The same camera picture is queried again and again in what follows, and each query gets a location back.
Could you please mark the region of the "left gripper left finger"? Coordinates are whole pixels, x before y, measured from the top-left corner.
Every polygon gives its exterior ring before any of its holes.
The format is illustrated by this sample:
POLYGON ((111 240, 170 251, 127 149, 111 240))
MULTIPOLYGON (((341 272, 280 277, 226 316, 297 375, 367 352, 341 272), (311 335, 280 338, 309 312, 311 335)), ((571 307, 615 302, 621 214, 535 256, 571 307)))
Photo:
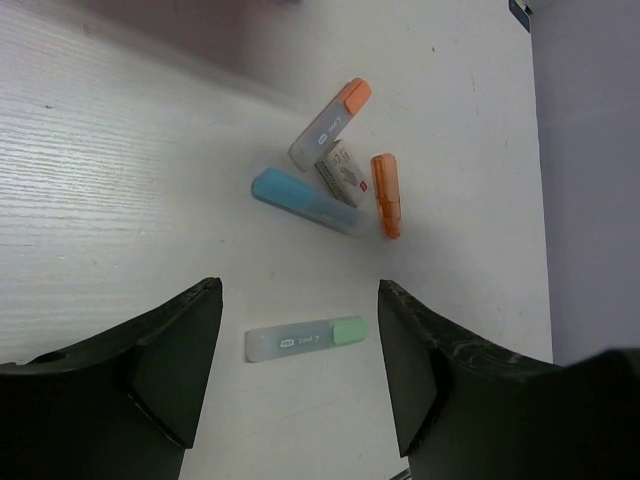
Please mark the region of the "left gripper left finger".
POLYGON ((1 367, 5 479, 176 479, 195 442, 223 287, 161 306, 25 364, 1 367))

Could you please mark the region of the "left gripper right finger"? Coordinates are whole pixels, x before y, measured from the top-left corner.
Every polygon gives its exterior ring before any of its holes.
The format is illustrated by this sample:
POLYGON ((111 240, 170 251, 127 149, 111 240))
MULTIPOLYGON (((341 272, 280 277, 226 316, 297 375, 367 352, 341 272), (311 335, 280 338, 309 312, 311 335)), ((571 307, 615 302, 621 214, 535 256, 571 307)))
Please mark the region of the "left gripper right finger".
POLYGON ((635 479, 639 353, 569 366, 501 347, 383 280, 378 324, 415 479, 635 479))

